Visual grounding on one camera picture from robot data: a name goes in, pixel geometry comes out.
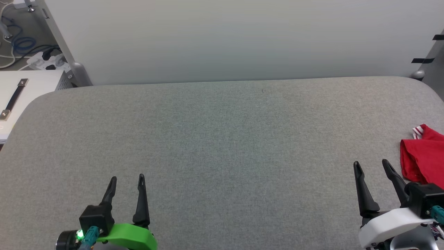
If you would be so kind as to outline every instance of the white wall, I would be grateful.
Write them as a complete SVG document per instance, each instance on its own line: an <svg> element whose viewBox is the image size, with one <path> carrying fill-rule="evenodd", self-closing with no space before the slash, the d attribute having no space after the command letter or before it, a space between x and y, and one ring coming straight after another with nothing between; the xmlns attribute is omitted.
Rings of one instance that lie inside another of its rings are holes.
<svg viewBox="0 0 444 250"><path fill-rule="evenodd" d="M94 85L409 76L443 0L45 0Z"/></svg>

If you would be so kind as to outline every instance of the metal bracket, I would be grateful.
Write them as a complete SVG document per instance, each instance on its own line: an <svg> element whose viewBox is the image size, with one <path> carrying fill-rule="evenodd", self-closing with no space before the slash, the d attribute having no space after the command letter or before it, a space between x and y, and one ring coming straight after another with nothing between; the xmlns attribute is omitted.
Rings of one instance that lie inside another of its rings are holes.
<svg viewBox="0 0 444 250"><path fill-rule="evenodd" d="M7 121L10 114L11 114L10 110L7 109L3 110L0 113L0 121Z"/></svg>
<svg viewBox="0 0 444 250"><path fill-rule="evenodd" d="M26 86L26 84L28 84L28 82L29 82L29 79L28 78L23 78L23 79L20 79L20 82L19 82L19 84L17 84L17 86Z"/></svg>

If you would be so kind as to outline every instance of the teal cable connector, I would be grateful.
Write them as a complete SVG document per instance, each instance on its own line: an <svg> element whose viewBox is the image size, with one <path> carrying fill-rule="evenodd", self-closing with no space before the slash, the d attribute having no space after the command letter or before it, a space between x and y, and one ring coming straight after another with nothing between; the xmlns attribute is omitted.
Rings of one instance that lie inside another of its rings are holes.
<svg viewBox="0 0 444 250"><path fill-rule="evenodd" d="M432 209L430 209L430 216L438 223L444 225L444 208L440 206L433 206Z"/></svg>
<svg viewBox="0 0 444 250"><path fill-rule="evenodd" d="M96 226L92 226L86 232L85 238L82 240L82 245L80 245L79 250L91 250L91 247L97 241L99 237L99 228Z"/></svg>

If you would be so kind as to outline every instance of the red cloth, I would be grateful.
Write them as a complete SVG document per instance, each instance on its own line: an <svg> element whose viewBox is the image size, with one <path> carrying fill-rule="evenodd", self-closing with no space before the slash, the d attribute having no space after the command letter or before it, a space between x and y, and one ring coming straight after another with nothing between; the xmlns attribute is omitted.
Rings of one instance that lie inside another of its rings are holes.
<svg viewBox="0 0 444 250"><path fill-rule="evenodd" d="M402 175L421 184L444 189L444 135L426 124L414 128L412 140L401 140Z"/></svg>

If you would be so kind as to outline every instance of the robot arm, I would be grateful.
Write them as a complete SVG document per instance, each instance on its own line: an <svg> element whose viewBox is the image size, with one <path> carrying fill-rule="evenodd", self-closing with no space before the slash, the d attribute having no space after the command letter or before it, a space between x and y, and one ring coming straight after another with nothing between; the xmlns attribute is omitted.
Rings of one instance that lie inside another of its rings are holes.
<svg viewBox="0 0 444 250"><path fill-rule="evenodd" d="M133 223L114 224L111 215L112 198L115 194L117 178L114 176L102 202L98 206L89 205L79 218L80 230L64 231L55 244L56 250L90 249L96 242L111 242L131 250L157 250L157 241L149 231L150 215L148 211L145 177L139 175L139 198Z"/></svg>
<svg viewBox="0 0 444 250"><path fill-rule="evenodd" d="M400 200L400 208L380 212L364 181L359 162L354 163L356 189L362 227L358 237L361 247L380 250L416 247L438 250L431 227L443 223L444 190L435 184L405 184L404 180L383 160L387 177L392 181Z"/></svg>

